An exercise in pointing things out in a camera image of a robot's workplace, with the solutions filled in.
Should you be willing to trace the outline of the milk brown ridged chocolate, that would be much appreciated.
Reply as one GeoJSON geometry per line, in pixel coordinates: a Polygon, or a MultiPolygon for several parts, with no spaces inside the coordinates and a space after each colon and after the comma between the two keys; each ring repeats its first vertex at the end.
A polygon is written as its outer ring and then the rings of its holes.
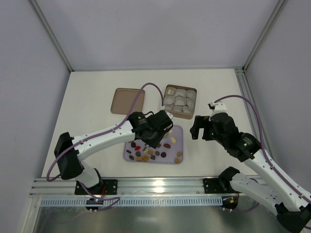
{"type": "Polygon", "coordinates": [[[168,149],[171,148],[170,144],[164,144],[163,146],[164,146],[165,148],[168,148],[168,149]]]}

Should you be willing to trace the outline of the metal tongs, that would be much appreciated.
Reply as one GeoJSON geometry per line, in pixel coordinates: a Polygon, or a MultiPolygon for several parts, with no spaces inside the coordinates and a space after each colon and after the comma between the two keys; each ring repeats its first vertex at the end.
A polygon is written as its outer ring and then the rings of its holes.
{"type": "Polygon", "coordinates": [[[149,145],[145,144],[143,148],[143,152],[147,152],[149,150],[149,145]]]}

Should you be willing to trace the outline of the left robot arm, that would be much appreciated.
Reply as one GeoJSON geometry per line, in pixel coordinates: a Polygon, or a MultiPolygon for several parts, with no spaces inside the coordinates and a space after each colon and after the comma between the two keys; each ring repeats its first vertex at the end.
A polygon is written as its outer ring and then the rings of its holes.
{"type": "Polygon", "coordinates": [[[63,133],[54,149],[59,177],[62,180],[75,179],[84,187],[92,188],[101,182],[101,177],[97,169],[84,162],[86,158],[111,146],[135,140],[156,148],[172,127],[172,114],[161,110],[156,114],[133,112],[126,120],[91,134],[73,137],[68,132],[63,133]]]}

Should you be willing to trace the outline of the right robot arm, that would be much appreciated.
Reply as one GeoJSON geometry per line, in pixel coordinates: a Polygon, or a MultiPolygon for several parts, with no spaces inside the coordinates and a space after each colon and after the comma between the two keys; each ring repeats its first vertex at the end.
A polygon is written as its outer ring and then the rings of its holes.
{"type": "Polygon", "coordinates": [[[270,210],[289,232],[299,233],[311,220],[311,194],[297,184],[271,158],[251,134],[240,132],[226,113],[196,116],[190,129],[193,140],[216,141],[226,152],[256,172],[267,184],[261,186],[233,167],[224,170],[219,178],[270,210]]]}

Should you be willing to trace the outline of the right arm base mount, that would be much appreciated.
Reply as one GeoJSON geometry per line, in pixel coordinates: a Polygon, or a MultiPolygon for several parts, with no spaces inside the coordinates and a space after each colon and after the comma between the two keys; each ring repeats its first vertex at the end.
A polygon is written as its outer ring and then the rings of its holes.
{"type": "Polygon", "coordinates": [[[237,194],[227,181],[219,178],[204,178],[202,180],[205,194],[237,194]]]}

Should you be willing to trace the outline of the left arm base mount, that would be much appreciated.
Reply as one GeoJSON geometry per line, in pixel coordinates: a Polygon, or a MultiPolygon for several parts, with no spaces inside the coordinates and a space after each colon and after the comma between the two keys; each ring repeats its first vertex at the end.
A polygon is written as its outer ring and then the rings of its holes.
{"type": "MultiPolygon", "coordinates": [[[[118,180],[116,179],[102,179],[102,182],[87,188],[89,193],[93,195],[116,195],[118,189],[118,180]]],[[[77,181],[75,185],[75,195],[86,195],[87,192],[82,188],[81,184],[77,181]]]]}

